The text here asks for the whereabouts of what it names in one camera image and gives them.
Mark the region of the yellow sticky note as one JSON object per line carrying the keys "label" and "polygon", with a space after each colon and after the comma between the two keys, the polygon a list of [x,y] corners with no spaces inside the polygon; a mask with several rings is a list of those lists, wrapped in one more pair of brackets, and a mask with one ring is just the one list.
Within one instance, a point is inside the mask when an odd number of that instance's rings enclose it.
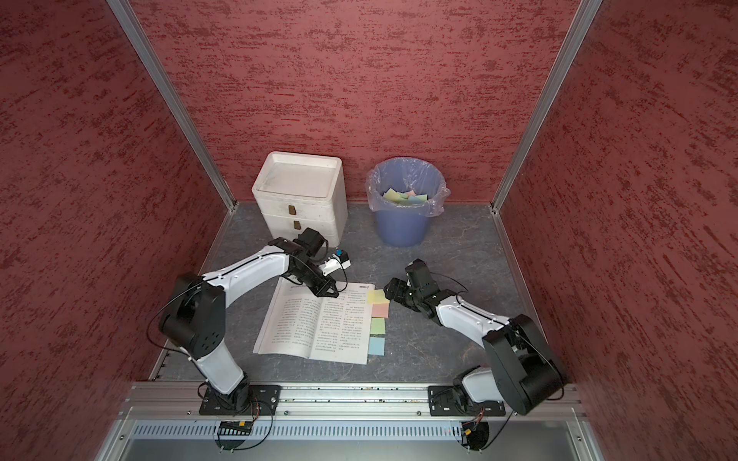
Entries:
{"label": "yellow sticky note", "polygon": [[389,300],[382,290],[371,290],[367,293],[367,303],[369,305],[387,305]]}

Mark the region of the pink sticky note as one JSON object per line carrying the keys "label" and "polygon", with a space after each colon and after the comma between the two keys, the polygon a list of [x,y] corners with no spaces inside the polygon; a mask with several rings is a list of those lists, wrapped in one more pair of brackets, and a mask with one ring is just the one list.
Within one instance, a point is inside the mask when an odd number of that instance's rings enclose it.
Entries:
{"label": "pink sticky note", "polygon": [[378,305],[372,305],[372,318],[384,318],[389,316],[389,303],[378,303]]}

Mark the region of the illustrated book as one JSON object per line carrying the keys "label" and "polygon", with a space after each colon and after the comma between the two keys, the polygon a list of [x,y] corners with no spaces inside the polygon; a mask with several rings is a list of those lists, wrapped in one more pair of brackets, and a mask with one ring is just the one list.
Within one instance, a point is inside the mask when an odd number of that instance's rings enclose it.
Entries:
{"label": "illustrated book", "polygon": [[373,290],[373,284],[349,284],[336,298],[317,298],[305,286],[279,280],[254,353],[366,364]]}

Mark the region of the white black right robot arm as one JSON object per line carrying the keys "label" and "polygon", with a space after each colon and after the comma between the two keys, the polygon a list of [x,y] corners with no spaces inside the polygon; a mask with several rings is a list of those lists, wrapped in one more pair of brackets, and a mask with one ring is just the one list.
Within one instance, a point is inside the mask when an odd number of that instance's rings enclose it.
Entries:
{"label": "white black right robot arm", "polygon": [[421,259],[407,265],[402,279],[388,282],[384,296],[484,349],[487,365],[457,375],[446,392],[458,411],[497,401],[526,415],[565,395],[563,363],[527,315],[507,317],[476,307],[461,292],[440,287]]}

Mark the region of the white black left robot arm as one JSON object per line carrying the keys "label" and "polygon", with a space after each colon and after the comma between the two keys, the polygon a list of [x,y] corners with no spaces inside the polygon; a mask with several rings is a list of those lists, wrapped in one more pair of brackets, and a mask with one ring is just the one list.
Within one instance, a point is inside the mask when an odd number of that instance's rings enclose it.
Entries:
{"label": "white black left robot arm", "polygon": [[[347,252],[328,251],[328,240],[308,228],[294,240],[277,237],[255,255],[198,276],[178,276],[170,300],[158,314],[158,330],[185,355],[203,376],[206,390],[200,413],[205,416],[244,415],[276,408],[259,403],[246,372],[227,348],[226,310],[232,303],[268,280],[282,278],[303,286],[317,298],[336,298],[332,273],[351,264]],[[326,250],[322,259],[316,256]]]}

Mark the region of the green sticky note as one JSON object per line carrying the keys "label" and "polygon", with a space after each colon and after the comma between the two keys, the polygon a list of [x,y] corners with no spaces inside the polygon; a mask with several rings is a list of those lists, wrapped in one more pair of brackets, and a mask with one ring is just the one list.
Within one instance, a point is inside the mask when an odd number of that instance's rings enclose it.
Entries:
{"label": "green sticky note", "polygon": [[382,336],[386,334],[386,319],[373,317],[370,323],[370,334]]}

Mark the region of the discarded sticky notes in bin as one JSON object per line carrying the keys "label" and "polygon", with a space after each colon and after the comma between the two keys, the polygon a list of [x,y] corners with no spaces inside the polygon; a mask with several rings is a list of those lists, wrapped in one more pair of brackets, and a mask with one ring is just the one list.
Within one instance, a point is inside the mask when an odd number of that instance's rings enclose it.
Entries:
{"label": "discarded sticky notes in bin", "polygon": [[428,202],[427,194],[417,194],[414,190],[398,192],[390,188],[382,197],[390,204],[396,206],[416,206]]}

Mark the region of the white three-drawer storage box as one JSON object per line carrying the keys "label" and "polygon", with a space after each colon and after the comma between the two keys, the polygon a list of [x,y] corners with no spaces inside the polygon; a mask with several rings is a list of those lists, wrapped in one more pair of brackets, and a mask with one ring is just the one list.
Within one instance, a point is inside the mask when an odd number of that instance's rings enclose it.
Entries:
{"label": "white three-drawer storage box", "polygon": [[274,237],[292,240],[311,228],[331,248],[340,245],[348,219],[341,159],[272,152],[252,193]]}

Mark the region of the blue plastic trash bin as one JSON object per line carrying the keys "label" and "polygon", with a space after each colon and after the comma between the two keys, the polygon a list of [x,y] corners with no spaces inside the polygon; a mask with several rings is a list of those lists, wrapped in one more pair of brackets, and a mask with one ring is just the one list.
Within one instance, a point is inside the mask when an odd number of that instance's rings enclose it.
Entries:
{"label": "blue plastic trash bin", "polygon": [[420,244],[435,217],[424,217],[403,211],[374,212],[382,241],[395,247],[411,247]]}

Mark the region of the clear plastic bin liner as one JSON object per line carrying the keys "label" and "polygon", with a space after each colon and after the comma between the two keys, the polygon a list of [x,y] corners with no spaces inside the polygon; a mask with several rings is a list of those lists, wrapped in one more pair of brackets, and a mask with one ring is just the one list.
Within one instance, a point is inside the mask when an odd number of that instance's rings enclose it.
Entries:
{"label": "clear plastic bin liner", "polygon": [[[390,189],[398,194],[413,191],[416,197],[425,196],[426,200],[391,201],[386,198]],[[451,195],[445,178],[433,164],[409,157],[375,165],[366,176],[365,190],[371,211],[403,211],[428,218],[439,216]]]}

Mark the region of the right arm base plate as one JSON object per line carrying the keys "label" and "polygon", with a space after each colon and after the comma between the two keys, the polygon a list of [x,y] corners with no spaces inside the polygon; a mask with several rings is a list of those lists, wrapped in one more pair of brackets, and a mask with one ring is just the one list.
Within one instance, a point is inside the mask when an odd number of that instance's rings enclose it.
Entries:
{"label": "right arm base plate", "polygon": [[428,402],[433,417],[503,417],[507,414],[502,401],[474,403],[455,386],[429,386]]}

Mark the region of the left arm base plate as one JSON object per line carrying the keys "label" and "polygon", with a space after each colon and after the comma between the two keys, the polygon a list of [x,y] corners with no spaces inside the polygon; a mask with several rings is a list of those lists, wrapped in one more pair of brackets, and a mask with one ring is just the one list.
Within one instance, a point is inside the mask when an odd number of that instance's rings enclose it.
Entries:
{"label": "left arm base plate", "polygon": [[203,383],[198,387],[201,416],[261,416],[274,415],[282,387],[275,384],[239,385],[232,393],[219,393]]}

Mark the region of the aluminium front rail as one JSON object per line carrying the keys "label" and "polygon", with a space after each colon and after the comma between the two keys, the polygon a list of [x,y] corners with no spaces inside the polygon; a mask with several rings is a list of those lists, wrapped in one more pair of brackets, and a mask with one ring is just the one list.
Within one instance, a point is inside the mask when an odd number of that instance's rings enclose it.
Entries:
{"label": "aluminium front rail", "polygon": [[[428,383],[341,383],[279,382],[257,383],[259,394],[277,421],[433,421],[458,420],[449,394]],[[257,416],[270,422],[268,410],[248,409],[243,413],[211,411],[206,388],[197,381],[143,381],[131,385],[117,417],[121,420],[236,420]]]}

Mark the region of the left aluminium corner post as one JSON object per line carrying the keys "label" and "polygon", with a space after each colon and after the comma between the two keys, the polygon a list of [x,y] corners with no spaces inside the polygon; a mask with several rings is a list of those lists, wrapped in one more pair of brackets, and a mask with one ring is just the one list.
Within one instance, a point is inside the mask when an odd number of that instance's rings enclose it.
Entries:
{"label": "left aluminium corner post", "polygon": [[129,1],[124,0],[108,0],[107,4],[122,28],[123,33],[134,47],[136,55],[140,58],[149,77],[157,90],[159,90],[161,97],[165,100],[170,113],[184,134],[192,151],[194,151],[194,154],[226,209],[228,209],[228,212],[233,212],[238,206],[238,201],[236,201],[233,192],[223,178],[173,82],[168,77],[160,58],[136,16],[133,6]]}

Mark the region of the aluminium corner post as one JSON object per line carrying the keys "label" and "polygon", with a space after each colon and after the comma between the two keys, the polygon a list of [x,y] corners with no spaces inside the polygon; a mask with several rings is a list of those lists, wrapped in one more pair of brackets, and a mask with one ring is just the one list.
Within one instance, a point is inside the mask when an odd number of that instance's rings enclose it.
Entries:
{"label": "aluminium corner post", "polygon": [[238,201],[236,201],[233,192],[223,178],[173,82],[168,77],[160,58],[136,16],[133,6],[129,1],[124,0],[108,0],[107,4],[122,28],[123,33],[134,47],[136,55],[140,58],[149,77],[157,90],[159,90],[161,97],[165,100],[170,113],[184,134],[192,151],[194,151],[194,154],[226,209],[228,209],[228,212],[233,212],[238,206]]}
{"label": "aluminium corner post", "polygon": [[557,99],[559,90],[602,4],[602,0],[582,0],[578,4],[578,9],[561,44],[561,48],[555,57],[555,61],[536,102],[534,111],[530,116],[530,120],[515,149],[509,167],[507,167],[503,180],[491,202],[493,213],[499,214],[502,211],[505,200],[512,190],[513,184],[532,146],[534,146],[534,142],[543,127],[549,111],[551,111],[555,103],[555,99]]}

